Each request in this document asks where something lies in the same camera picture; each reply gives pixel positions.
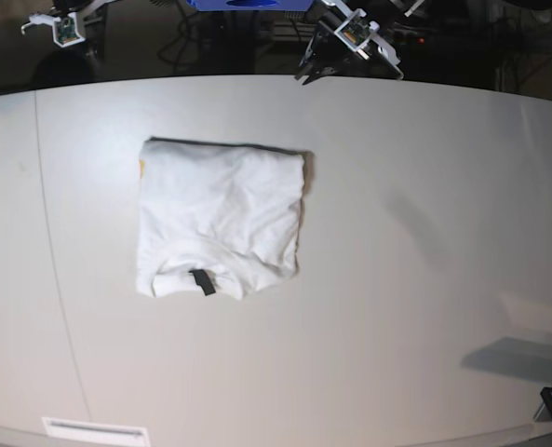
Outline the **white printed T-shirt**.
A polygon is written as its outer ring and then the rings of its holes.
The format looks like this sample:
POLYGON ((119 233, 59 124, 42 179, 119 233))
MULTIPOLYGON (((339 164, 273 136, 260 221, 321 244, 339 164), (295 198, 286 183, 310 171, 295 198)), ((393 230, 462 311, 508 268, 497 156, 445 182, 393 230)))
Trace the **white printed T-shirt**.
POLYGON ((139 161, 138 293, 243 299, 297 275, 304 154, 152 138, 139 161))

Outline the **black power strip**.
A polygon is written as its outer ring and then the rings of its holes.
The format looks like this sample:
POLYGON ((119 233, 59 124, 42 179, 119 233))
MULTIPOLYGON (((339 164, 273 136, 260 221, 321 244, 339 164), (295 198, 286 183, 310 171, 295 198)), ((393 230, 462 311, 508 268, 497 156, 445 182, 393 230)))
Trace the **black power strip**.
MULTIPOLYGON (((303 22, 277 20, 275 22, 261 21, 258 26, 258 36, 262 41, 308 43, 316 26, 303 22)), ((393 44, 407 45, 414 41, 423 44, 427 37, 410 28, 389 28, 384 37, 393 44)))

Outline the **white paper label sheet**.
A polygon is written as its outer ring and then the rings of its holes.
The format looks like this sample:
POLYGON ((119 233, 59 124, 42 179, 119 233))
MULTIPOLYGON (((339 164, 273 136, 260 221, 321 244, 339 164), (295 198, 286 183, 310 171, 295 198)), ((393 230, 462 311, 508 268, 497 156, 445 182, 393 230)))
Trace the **white paper label sheet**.
POLYGON ((151 446, 145 427, 96 424, 52 417, 43 417, 42 422, 47 435, 55 439, 108 446, 151 446))

